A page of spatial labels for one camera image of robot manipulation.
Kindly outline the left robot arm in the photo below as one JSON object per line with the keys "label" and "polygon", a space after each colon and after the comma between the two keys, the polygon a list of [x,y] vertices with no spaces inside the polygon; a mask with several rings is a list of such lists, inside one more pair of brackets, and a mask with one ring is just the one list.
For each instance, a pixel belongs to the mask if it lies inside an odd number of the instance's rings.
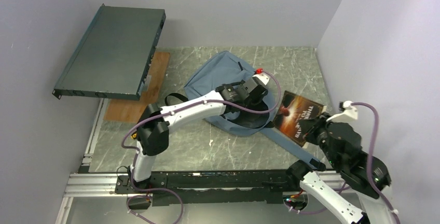
{"label": "left robot arm", "polygon": [[136,158],[129,168],[129,187],[137,193],[148,188],[156,156],[168,148],[170,134],[189,123],[205,119],[227,132],[244,136],[264,128],[271,113],[265,100],[269,80],[266,74],[256,74],[177,105],[148,105],[130,131],[136,135],[137,144]]}

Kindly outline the dark cover book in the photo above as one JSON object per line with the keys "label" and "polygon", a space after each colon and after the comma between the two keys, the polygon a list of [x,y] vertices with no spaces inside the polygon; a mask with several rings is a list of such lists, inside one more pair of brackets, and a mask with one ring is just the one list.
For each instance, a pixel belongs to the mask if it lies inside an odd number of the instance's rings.
{"label": "dark cover book", "polygon": [[274,126],[300,147],[306,147],[302,138],[300,120],[313,119],[327,109],[327,106],[301,95],[284,91],[281,105],[273,120]]}

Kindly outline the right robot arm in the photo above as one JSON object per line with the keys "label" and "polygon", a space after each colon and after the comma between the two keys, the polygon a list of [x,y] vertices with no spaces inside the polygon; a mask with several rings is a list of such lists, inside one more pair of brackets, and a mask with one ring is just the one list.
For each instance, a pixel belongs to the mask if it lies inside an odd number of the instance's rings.
{"label": "right robot arm", "polygon": [[333,189],[319,176],[322,166],[297,161],[286,171],[287,186],[313,196],[341,223],[400,223],[389,199],[391,176],[386,165],[363,151],[361,136],[351,125],[330,118],[323,113],[300,120],[299,126],[305,141],[324,152],[343,185]]}

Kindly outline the blue backpack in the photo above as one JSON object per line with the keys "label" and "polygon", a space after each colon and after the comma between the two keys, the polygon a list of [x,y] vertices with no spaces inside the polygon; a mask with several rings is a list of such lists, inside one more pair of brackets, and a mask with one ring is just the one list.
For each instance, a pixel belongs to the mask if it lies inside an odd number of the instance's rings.
{"label": "blue backpack", "polygon": [[312,168],[324,169],[324,163],[318,158],[275,129],[272,121],[278,100],[257,75],[249,63],[229,51],[222,51],[195,71],[183,87],[184,95],[171,93],[171,96],[187,102],[216,91],[222,100],[241,105],[246,110],[228,105],[224,114],[208,117],[207,122],[236,136],[260,133]]}

